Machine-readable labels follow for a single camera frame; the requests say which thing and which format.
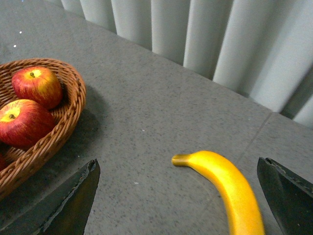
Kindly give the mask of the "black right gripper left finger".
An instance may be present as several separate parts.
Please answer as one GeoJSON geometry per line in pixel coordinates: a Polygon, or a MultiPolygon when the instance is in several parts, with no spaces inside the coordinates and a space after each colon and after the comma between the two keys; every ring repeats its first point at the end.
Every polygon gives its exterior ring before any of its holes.
{"type": "Polygon", "coordinates": [[[0,230],[2,235],[82,235],[100,178],[89,161],[48,196],[0,230]]]}

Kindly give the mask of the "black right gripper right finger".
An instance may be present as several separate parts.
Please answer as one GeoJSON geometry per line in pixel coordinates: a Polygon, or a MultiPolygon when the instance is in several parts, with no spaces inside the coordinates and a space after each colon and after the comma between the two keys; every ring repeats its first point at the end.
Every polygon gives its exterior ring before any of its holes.
{"type": "Polygon", "coordinates": [[[313,233],[313,184],[270,158],[259,158],[257,176],[284,235],[313,233]]]}

